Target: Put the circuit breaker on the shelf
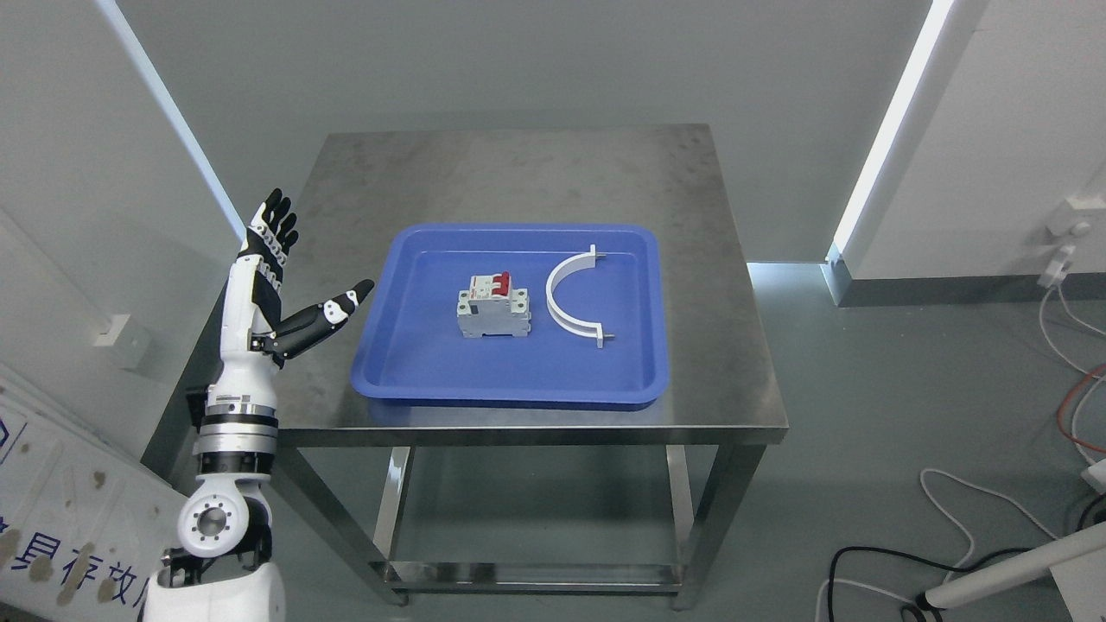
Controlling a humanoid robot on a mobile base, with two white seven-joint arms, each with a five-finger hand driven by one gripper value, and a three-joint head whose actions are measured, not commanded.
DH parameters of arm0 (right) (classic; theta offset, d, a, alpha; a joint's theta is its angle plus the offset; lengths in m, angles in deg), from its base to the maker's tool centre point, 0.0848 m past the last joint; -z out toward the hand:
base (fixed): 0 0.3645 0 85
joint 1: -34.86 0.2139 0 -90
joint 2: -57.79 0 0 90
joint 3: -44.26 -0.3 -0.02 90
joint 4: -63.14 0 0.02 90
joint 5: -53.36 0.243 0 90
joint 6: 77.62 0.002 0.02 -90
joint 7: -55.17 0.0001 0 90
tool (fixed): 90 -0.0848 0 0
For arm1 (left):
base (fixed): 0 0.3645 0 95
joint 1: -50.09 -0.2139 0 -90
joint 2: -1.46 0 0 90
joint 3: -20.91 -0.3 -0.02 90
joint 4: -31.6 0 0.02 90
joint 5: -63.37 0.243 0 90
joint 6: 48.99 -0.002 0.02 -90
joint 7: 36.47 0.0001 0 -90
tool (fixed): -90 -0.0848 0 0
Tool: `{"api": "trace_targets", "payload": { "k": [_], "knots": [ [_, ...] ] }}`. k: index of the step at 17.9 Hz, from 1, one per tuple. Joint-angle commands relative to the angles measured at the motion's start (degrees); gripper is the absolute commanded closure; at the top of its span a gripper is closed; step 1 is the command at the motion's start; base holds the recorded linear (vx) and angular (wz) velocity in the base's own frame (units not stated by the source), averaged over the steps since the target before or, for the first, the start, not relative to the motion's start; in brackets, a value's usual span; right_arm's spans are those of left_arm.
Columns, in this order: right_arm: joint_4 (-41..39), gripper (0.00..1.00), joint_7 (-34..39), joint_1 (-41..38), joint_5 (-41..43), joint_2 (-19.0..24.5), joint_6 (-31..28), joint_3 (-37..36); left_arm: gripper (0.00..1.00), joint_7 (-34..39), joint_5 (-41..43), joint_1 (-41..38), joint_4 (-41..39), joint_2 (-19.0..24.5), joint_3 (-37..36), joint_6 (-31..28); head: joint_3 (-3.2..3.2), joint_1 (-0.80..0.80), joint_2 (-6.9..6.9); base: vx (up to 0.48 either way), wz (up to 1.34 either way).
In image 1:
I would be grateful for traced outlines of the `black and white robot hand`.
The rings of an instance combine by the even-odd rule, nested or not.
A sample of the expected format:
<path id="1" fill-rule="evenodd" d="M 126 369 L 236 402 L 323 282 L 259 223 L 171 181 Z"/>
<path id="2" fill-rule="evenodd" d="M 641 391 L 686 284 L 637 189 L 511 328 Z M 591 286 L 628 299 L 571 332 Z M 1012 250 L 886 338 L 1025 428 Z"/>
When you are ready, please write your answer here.
<path id="1" fill-rule="evenodd" d="M 246 225 L 246 241 L 226 280 L 219 334 L 226 365 L 265 359 L 282 369 L 289 359 L 300 357 L 346 326 L 374 291 L 375 282 L 365 279 L 340 296 L 283 317 L 284 272 L 299 240 L 296 222 L 291 198 L 276 188 Z"/>

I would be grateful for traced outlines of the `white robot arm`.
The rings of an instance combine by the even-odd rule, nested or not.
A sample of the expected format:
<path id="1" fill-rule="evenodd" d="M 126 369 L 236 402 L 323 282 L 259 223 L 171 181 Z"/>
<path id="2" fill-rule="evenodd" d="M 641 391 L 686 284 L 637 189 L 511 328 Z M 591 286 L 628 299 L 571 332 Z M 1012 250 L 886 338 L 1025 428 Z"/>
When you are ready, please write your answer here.
<path id="1" fill-rule="evenodd" d="M 198 488 L 182 504 L 178 546 L 150 576 L 143 621 L 283 621 L 285 585 L 272 559 L 262 486 L 276 453 L 276 364 L 249 340 L 220 349 L 194 444 Z"/>

